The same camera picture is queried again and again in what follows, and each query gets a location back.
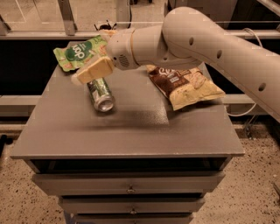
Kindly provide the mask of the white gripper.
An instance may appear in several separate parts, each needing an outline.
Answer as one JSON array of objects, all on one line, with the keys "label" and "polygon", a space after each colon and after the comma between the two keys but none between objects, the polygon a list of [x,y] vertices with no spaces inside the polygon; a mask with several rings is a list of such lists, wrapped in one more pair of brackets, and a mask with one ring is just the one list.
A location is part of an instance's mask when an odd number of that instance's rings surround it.
[{"label": "white gripper", "polygon": [[101,38],[108,41],[106,46],[108,56],[95,55],[71,77],[72,83],[82,85],[103,78],[112,74],[115,66],[121,70],[137,69],[139,65],[132,52],[134,31],[133,28],[120,31],[100,30]]}]

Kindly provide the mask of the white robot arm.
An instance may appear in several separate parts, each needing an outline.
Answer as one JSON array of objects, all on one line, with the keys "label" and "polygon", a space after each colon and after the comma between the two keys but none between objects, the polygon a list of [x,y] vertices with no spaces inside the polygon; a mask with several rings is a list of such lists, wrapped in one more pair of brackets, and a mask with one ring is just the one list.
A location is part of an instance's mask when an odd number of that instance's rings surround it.
[{"label": "white robot arm", "polygon": [[72,77],[73,83],[105,77],[115,68],[179,70],[204,62],[280,121],[280,55],[229,34],[198,10],[178,7],[160,25],[100,34],[108,42],[106,55],[93,57]]}]

